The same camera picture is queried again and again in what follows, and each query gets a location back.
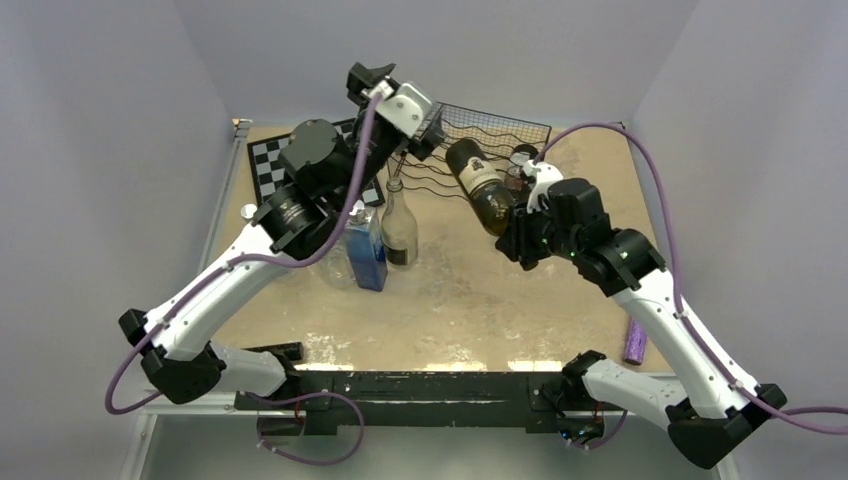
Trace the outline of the black wire wine rack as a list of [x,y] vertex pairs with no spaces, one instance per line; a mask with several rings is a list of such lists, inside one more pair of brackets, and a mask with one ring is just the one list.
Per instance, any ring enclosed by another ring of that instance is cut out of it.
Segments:
[[439,118],[444,141],[424,160],[411,154],[390,160],[388,174],[398,176],[409,191],[426,192],[445,199],[462,199],[458,182],[447,167],[447,148],[463,138],[473,139],[495,171],[503,176],[516,167],[513,151],[521,145],[541,148],[551,137],[552,127],[530,120],[474,110],[449,103],[438,103],[429,116]]

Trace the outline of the purple glitter microphone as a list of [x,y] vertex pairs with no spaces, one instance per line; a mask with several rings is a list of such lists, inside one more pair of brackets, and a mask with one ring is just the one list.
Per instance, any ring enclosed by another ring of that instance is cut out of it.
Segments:
[[642,325],[635,318],[631,317],[625,338],[622,360],[630,365],[641,365],[647,350],[647,340],[647,333]]

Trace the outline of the clear round flask bottle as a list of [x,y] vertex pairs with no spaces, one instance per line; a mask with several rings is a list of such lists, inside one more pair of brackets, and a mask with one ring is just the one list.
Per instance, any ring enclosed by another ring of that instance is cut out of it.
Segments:
[[246,226],[255,227],[257,225],[257,212],[259,207],[256,204],[248,203],[241,207],[240,216]]

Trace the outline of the blue rectangular glass bottle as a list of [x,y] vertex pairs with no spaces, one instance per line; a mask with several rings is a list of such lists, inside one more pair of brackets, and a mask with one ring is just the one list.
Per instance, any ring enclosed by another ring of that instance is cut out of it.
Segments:
[[354,203],[345,225],[347,256],[357,285],[381,292],[388,268],[377,210],[362,200]]

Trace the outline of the clear glass bottle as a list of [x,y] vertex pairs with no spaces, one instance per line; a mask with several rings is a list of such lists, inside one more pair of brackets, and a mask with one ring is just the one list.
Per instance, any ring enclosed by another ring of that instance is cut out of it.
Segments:
[[398,176],[386,182],[386,206],[381,219],[386,260],[399,268],[411,268],[418,258],[418,225],[407,205],[404,185]]

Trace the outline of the black white chessboard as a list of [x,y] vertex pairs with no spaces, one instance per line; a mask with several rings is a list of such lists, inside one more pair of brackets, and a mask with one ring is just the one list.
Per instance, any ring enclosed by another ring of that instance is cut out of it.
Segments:
[[[330,122],[330,125],[336,131],[336,137],[339,140],[344,140],[349,145],[351,157],[355,157],[355,145],[351,144],[349,138],[358,133],[359,120],[349,118],[341,121]],[[286,133],[277,135],[268,139],[250,142],[247,145],[247,154],[249,164],[251,166],[254,193],[257,204],[262,205],[282,186],[292,183],[291,175],[295,173],[295,169],[301,167],[304,161],[300,157],[299,147],[294,148],[294,154],[290,154],[290,144],[292,134]],[[360,200],[370,207],[380,207],[385,204],[385,195],[376,177],[369,183],[365,183],[365,178],[361,183]]]

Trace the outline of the round clear bottle silver cap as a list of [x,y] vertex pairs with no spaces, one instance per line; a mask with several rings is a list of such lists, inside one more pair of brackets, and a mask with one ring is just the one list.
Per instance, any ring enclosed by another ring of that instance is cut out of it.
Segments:
[[341,241],[318,262],[318,268],[322,279],[333,288],[345,289],[356,283],[346,247]]

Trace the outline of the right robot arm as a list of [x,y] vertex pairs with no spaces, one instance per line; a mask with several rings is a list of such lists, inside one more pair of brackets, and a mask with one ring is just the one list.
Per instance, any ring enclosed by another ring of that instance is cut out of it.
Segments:
[[711,469],[770,419],[768,408],[786,404],[777,385],[757,381],[687,303],[675,299],[663,257],[639,231],[611,226],[599,190],[587,180],[533,181],[496,247],[525,270],[551,256],[571,261],[639,322],[676,375],[663,382],[588,351],[545,390],[551,405],[565,399],[576,407],[591,401],[618,406],[665,430],[692,464]]

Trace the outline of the dark green wine bottle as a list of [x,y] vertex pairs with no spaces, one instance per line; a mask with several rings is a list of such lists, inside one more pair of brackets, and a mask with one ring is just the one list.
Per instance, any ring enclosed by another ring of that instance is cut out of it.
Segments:
[[514,199],[480,145],[473,138],[461,138],[447,149],[445,159],[484,230],[503,235]]

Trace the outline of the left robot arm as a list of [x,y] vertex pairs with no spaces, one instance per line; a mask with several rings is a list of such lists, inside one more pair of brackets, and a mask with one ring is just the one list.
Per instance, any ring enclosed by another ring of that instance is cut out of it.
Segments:
[[359,114],[349,133],[310,119],[278,154],[281,185],[247,217],[233,243],[171,299],[119,320],[156,391],[175,404],[213,391],[260,395],[272,408],[297,399],[293,367],[281,356],[231,348],[216,332],[278,277],[318,262],[341,237],[354,203],[388,160],[424,159],[443,141],[436,100],[392,67],[355,64],[346,79]]

